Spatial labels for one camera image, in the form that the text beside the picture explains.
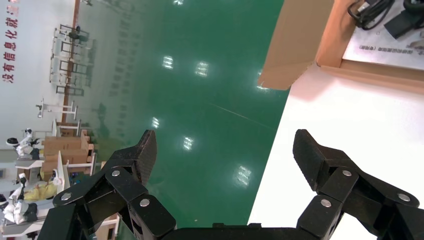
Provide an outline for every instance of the white wall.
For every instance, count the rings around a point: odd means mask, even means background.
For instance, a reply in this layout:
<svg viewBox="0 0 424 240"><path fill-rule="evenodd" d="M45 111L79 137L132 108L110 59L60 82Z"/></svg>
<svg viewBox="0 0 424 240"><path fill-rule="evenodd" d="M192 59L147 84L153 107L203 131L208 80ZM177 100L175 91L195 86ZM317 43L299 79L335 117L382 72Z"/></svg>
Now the white wall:
<svg viewBox="0 0 424 240"><path fill-rule="evenodd" d="M4 10L0 10L0 20L15 17L7 13L10 3L3 1ZM46 113L43 119L37 118L36 104L42 98L49 104L63 104L63 95L56 94L56 86L49 83L50 55L53 44L54 28L59 24L72 25L75 0L20 0L13 5L19 7L18 27L16 29L0 24L0 77L5 74L1 56L4 51L13 53L4 47L5 42L15 40L16 61L14 83L0 81L0 149L8 149L7 138L22 138L21 130L51 129L52 120L60 114ZM17 31L17 39L5 36L7 30Z"/></svg>
<svg viewBox="0 0 424 240"><path fill-rule="evenodd" d="M17 158L18 158L18 155L13 149L7 149L7 150L0 149L0 163L12 163Z"/></svg>
<svg viewBox="0 0 424 240"><path fill-rule="evenodd" d="M0 192L10 192L18 188L18 185L12 183L13 180L16 180L16 175L18 173L15 163L0 163L0 169L6 169L5 178L0 179Z"/></svg>

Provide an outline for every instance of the cardboard box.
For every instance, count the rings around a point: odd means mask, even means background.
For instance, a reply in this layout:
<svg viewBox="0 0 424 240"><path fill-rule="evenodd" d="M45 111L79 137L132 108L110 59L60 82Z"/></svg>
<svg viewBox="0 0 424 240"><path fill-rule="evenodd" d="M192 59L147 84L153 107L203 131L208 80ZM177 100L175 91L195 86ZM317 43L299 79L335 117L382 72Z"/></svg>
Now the cardboard box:
<svg viewBox="0 0 424 240"><path fill-rule="evenodd" d="M331 75L424 93L424 71L343 60L355 30L355 0L285 0L258 85L286 90L312 65Z"/></svg>

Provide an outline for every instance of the green epoxy floor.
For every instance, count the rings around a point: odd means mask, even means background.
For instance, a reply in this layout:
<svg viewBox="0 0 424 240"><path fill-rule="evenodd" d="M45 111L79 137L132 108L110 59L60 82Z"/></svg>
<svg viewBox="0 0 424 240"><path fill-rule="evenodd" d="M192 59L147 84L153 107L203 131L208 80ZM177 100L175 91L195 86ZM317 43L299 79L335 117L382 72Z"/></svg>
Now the green epoxy floor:
<svg viewBox="0 0 424 240"><path fill-rule="evenodd" d="M155 129L147 188L177 226L246 224L289 93L257 87L283 0L92 1L91 85L71 100L98 161Z"/></svg>

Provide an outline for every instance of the robotic arm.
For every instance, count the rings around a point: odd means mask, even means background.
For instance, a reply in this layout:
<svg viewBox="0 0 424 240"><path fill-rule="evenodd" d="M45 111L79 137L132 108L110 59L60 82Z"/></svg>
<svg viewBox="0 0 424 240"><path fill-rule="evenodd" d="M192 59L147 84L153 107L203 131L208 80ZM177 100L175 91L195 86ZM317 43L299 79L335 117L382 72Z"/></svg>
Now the robotic arm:
<svg viewBox="0 0 424 240"><path fill-rule="evenodd" d="M319 145L304 129L296 132L293 155L317 195L296 228L221 223L176 229L173 216L145 188L156 153L151 130L137 145L115 151L100 172L53 199L55 208L38 240L88 240L115 213L137 240L328 240L344 214L379 240L424 240L424 210L416 197L365 173L343 151Z"/></svg>
<svg viewBox="0 0 424 240"><path fill-rule="evenodd" d="M34 222L37 220L37 205L24 201L25 183L27 182L25 173L19 174L21 189L17 200L9 199L8 205L4 208L4 217L12 223L21 224L23 222Z"/></svg>

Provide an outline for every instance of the workbench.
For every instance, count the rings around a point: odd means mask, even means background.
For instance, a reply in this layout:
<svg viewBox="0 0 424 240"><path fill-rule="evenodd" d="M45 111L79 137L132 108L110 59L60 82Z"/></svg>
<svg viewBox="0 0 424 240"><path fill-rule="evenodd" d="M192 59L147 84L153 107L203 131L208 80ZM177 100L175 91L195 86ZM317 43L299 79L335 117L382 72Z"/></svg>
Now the workbench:
<svg viewBox="0 0 424 240"><path fill-rule="evenodd" d="M363 171L424 203L424 95L327 75L312 66L291 87L249 223L296 227L312 192L293 158L297 129L344 151ZM344 215L332 240L375 240Z"/></svg>

